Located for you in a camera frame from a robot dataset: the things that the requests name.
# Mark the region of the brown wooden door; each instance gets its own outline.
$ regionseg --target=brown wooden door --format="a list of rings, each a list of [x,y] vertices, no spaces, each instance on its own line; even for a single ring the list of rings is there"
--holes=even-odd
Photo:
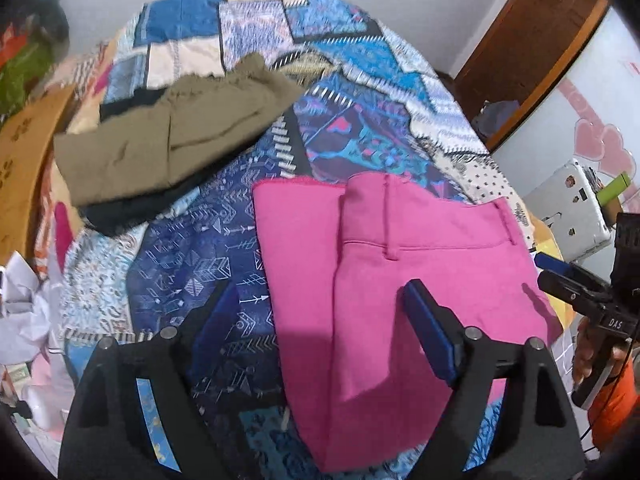
[[[567,49],[597,0],[509,0],[455,79],[470,120],[485,101],[531,94]]]

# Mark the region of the green object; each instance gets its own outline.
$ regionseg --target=green object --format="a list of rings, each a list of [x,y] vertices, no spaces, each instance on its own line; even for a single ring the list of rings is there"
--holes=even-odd
[[[626,174],[626,171],[623,171],[605,187],[603,187],[599,192],[596,193],[598,203],[601,207],[604,206],[615,197],[617,197],[620,193],[622,193],[627,187],[629,187],[630,184],[631,179],[629,178],[628,174]]]
[[[52,63],[49,46],[31,40],[7,61],[0,71],[0,115],[18,113]]]

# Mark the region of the bed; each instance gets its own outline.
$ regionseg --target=bed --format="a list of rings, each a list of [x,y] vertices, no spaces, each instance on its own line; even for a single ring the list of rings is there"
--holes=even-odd
[[[53,205],[64,204],[73,237],[61,300],[66,354],[80,376],[102,335],[132,342],[178,325],[216,280],[231,278],[240,293],[238,322],[222,363],[191,391],[226,466],[252,479],[404,478],[420,448],[366,471],[328,476],[297,435],[282,387],[251,187],[262,178],[302,174],[341,182],[373,170],[404,175],[450,200],[503,196],[533,251],[524,203],[421,54],[341,0],[158,0],[111,41],[59,68],[50,84],[81,83],[81,106],[67,129],[77,134],[153,103],[181,75],[220,76],[254,51],[305,94],[252,149],[156,218],[113,237],[83,228],[55,160],[47,163],[35,253],[46,277]],[[566,327],[570,314],[563,305],[556,310]],[[561,342],[560,353],[570,346],[570,339]],[[138,388],[158,460],[177,468],[148,381]],[[470,466],[484,461],[498,413],[499,402],[487,407]]]

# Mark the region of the hand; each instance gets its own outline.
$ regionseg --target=hand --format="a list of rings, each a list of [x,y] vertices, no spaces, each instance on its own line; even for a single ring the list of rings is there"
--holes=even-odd
[[[591,375],[591,367],[595,358],[596,348],[594,344],[602,340],[598,333],[600,330],[591,326],[588,317],[583,317],[578,325],[578,337],[574,354],[574,383],[579,384],[583,379]],[[613,368],[609,377],[616,377],[622,371],[622,364],[625,360],[629,345],[620,341],[611,349],[611,358],[614,360]]]

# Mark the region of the black cable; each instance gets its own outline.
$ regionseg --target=black cable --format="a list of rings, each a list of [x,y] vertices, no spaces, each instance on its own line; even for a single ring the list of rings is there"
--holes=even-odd
[[[607,397],[607,400],[605,401],[604,405],[602,406],[602,409],[598,412],[598,415],[596,415],[596,418],[594,418],[593,422],[591,424],[589,424],[589,427],[587,428],[587,431],[585,431],[582,434],[582,436],[580,437],[580,441],[582,441],[589,434],[589,432],[593,428],[593,425],[598,421],[598,419],[600,418],[600,415],[602,415],[602,413],[604,412],[605,408],[609,404],[609,401],[611,400],[611,397],[613,396],[613,392],[616,391],[616,386],[618,386],[618,383],[620,382],[620,378],[622,377],[622,373],[625,370],[626,362],[629,361],[629,357],[631,356],[631,351],[632,351],[632,349],[634,347],[634,341],[638,337],[638,328],[640,328],[640,319],[638,319],[638,321],[636,321],[636,326],[634,327],[634,336],[631,339],[631,343],[629,343],[629,350],[626,351],[625,360],[622,362],[622,368],[620,368],[620,373],[616,377],[616,381],[613,383],[613,388],[611,389],[611,391],[609,393],[609,397]]]

